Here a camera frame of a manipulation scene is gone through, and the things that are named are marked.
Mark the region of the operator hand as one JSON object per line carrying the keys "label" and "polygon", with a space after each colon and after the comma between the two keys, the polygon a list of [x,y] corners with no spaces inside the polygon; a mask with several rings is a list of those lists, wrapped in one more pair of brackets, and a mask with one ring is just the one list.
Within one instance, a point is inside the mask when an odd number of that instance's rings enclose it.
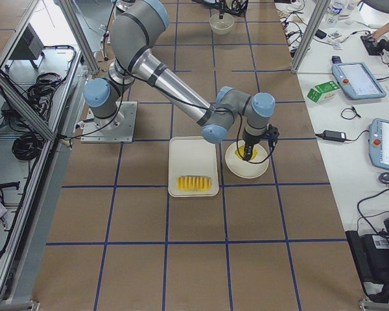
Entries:
{"label": "operator hand", "polygon": [[372,40],[377,41],[383,34],[387,33],[387,30],[383,29],[377,29],[373,34],[372,34]]}

